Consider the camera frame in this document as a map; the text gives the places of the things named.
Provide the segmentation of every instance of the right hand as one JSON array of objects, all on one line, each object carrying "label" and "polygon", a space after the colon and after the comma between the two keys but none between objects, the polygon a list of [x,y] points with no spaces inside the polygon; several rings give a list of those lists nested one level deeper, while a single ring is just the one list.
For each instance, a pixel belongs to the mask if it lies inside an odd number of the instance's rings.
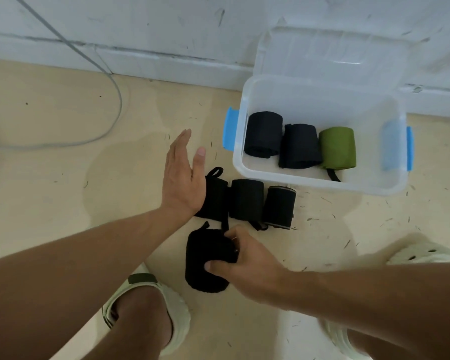
[{"label": "right hand", "polygon": [[235,226],[224,235],[232,239],[239,250],[237,262],[211,260],[205,263],[205,270],[225,278],[244,296],[274,305],[278,286],[288,269],[244,227]]}]

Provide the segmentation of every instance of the white wall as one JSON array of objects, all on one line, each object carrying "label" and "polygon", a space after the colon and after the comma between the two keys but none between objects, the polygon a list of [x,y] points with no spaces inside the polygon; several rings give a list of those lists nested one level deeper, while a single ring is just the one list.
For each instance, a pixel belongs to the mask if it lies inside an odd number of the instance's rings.
[{"label": "white wall", "polygon": [[[450,89],[450,0],[26,0],[119,74],[241,89],[277,23],[417,43],[404,81]],[[15,0],[0,0],[0,58],[88,69]]]}]

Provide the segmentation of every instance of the wire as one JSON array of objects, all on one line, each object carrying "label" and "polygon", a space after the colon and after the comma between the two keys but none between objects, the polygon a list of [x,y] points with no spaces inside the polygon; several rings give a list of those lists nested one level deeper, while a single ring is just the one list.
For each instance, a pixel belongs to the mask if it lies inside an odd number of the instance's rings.
[{"label": "wire", "polygon": [[120,118],[120,115],[122,113],[122,107],[123,107],[123,99],[122,99],[122,93],[120,92],[120,88],[115,82],[114,78],[112,77],[111,73],[108,73],[105,69],[102,68],[98,63],[96,63],[94,60],[90,59],[87,55],[82,53],[80,50],[78,50],[70,41],[68,41],[62,34],[60,34],[52,25],[48,23],[47,20],[45,20],[40,14],[38,14],[29,4],[27,4],[24,0],[16,0],[20,5],[22,5],[25,9],[27,9],[30,14],[32,14],[39,22],[41,22],[48,30],[50,30],[53,34],[57,36],[60,41],[62,41],[67,47],[69,47],[71,50],[73,50],[75,53],[77,53],[79,56],[90,62],[93,66],[98,68],[102,73],[104,73],[110,81],[112,81],[116,92],[118,93],[118,99],[120,101],[120,106],[118,108],[118,114],[115,117],[115,120],[113,121],[112,125],[108,128],[107,131],[102,133],[99,136],[96,136],[94,138],[90,138],[87,140],[82,141],[74,141],[74,142],[46,142],[42,144],[35,144],[35,145],[7,145],[7,146],[0,146],[0,150],[38,150],[38,149],[47,149],[47,148],[65,148],[68,146],[78,146],[78,145],[84,145],[91,142],[95,142],[105,136],[107,136],[115,127],[117,121]]}]

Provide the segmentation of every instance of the beige floor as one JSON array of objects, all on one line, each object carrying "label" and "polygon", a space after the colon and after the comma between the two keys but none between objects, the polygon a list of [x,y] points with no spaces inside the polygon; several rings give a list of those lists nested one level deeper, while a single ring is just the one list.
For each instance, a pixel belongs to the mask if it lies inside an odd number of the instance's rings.
[{"label": "beige floor", "polygon": [[[165,154],[184,128],[193,132],[189,151],[207,147],[207,169],[239,176],[221,147],[225,113],[239,107],[239,92],[116,79],[125,112],[108,137],[74,148],[0,151],[0,256],[159,205]],[[105,130],[116,109],[103,75],[0,61],[0,144],[84,139]],[[410,115],[409,124],[416,161],[405,191],[384,198],[296,187],[297,230],[254,235],[293,270],[380,264],[405,242],[425,238],[450,247],[450,119]],[[167,359],[343,358],[311,317],[252,303],[232,287],[213,295],[188,287],[186,239],[203,221],[193,218],[147,261],[192,312],[186,342]],[[79,359],[103,333],[102,320],[92,318],[54,358]]]}]

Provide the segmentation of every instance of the left hand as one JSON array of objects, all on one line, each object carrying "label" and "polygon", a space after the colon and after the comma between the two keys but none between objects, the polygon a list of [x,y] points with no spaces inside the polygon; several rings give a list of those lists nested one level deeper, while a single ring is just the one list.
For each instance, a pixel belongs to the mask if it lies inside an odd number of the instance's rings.
[{"label": "left hand", "polygon": [[170,145],[162,187],[161,208],[186,221],[202,208],[206,192],[205,148],[198,148],[193,157],[193,167],[190,168],[187,144],[191,135],[191,129],[183,130]]}]

